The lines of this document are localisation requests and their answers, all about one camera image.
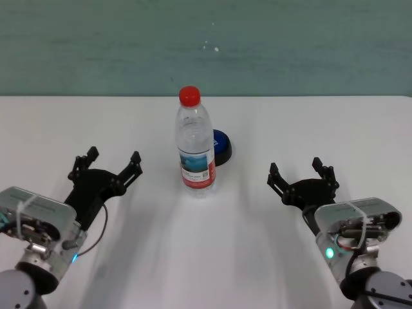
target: teal wall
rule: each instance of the teal wall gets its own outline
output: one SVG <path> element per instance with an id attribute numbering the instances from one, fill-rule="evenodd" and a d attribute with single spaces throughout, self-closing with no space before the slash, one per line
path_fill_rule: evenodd
<path id="1" fill-rule="evenodd" d="M 186 84 L 412 95 L 412 0 L 0 0 L 0 94 L 175 95 Z"/>

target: white table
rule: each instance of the white table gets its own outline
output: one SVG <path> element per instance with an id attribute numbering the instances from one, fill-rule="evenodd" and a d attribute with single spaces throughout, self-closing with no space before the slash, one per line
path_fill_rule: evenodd
<path id="1" fill-rule="evenodd" d="M 207 199 L 187 195 L 174 144 L 177 98 L 0 98 L 0 188 L 64 200 L 74 157 L 119 172 L 136 149 L 144 173 L 107 205 L 100 245 L 74 263 L 50 309 L 349 308 L 303 223 L 266 184 L 276 162 L 290 183 L 333 165 L 337 201 L 377 196 L 403 214 L 379 265 L 412 278 L 412 99 L 406 97 L 204 98 L 234 146 Z M 84 248 L 100 234 L 104 213 Z M 0 237 L 0 269 L 24 244 Z"/>

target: green led light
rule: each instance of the green led light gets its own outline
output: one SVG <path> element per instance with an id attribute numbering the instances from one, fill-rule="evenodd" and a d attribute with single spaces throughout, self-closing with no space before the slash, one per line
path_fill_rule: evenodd
<path id="1" fill-rule="evenodd" d="M 328 259 L 331 259 L 335 255 L 335 252 L 332 248 L 327 248 L 325 253 Z"/>

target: blue lid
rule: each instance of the blue lid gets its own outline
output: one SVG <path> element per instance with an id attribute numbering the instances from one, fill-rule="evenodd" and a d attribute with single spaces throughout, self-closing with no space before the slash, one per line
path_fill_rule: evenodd
<path id="1" fill-rule="evenodd" d="M 232 156 L 232 145 L 229 137 L 219 130 L 213 130 L 214 162 L 216 166 L 224 164 Z"/>

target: bottle label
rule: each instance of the bottle label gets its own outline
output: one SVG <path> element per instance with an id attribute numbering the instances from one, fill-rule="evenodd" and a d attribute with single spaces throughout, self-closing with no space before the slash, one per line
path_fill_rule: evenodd
<path id="1" fill-rule="evenodd" d="M 204 153 L 180 152 L 180 166 L 182 178 L 186 186 L 193 189 L 203 189 L 210 186 L 215 177 L 214 150 Z"/>

